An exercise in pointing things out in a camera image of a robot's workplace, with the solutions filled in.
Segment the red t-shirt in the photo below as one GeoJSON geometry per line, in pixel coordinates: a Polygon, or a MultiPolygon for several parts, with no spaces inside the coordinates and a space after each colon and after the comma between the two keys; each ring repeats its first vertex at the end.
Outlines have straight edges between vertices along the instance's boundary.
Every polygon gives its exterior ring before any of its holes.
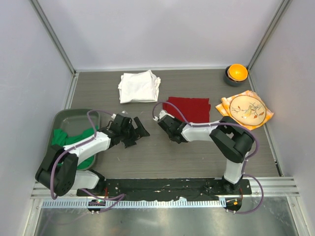
{"type": "Polygon", "coordinates": [[[188,122],[208,123],[210,121],[209,98],[169,97],[167,103],[163,103],[163,109],[175,118],[184,121],[180,113],[169,103],[176,106],[188,122]]]}

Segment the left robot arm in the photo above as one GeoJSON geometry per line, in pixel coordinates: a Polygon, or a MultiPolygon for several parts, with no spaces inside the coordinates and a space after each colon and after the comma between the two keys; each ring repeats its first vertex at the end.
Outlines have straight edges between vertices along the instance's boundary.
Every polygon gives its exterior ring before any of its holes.
{"type": "Polygon", "coordinates": [[[35,179],[50,190],[53,200],[71,189],[88,190],[92,195],[100,196],[105,189],[104,178],[94,171],[80,171],[77,167],[91,156],[119,143],[128,148],[149,135],[138,117],[112,115],[106,127],[94,129],[89,137],[71,145],[48,147],[35,179]]]}

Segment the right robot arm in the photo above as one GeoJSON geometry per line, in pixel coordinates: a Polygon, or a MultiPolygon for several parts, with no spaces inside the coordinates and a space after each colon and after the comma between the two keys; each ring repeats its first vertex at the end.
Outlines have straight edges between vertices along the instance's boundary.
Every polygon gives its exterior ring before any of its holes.
{"type": "Polygon", "coordinates": [[[226,167],[221,179],[221,187],[227,194],[234,194],[240,189],[243,166],[254,143],[253,135],[225,116],[210,123],[185,123],[164,114],[155,117],[158,125],[169,139],[180,144],[194,141],[213,142],[226,158],[226,167]]]}

